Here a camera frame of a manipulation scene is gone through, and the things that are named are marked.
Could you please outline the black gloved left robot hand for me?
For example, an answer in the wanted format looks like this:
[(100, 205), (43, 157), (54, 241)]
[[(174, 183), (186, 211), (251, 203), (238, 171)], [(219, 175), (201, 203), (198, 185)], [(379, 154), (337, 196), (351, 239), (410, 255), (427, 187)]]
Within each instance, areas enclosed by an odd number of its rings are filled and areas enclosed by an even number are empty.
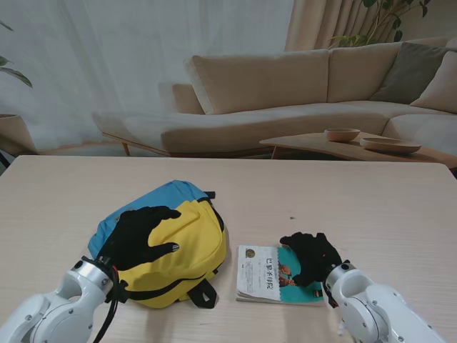
[(180, 216), (179, 211), (165, 206), (126, 211), (121, 214), (99, 256), (108, 258), (117, 270), (126, 271), (175, 252), (179, 249), (177, 243), (149, 244), (149, 235), (163, 221)]

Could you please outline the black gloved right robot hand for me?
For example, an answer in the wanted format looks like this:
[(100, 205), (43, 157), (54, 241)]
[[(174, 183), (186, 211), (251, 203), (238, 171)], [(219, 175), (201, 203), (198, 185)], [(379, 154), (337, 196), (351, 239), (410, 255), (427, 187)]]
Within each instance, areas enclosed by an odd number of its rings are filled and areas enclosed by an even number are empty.
[(316, 236), (296, 232), (281, 237), (280, 243), (288, 247), (300, 263), (301, 271), (293, 277), (300, 287), (307, 287), (313, 282), (324, 282), (330, 272), (343, 263), (336, 248), (321, 232)]

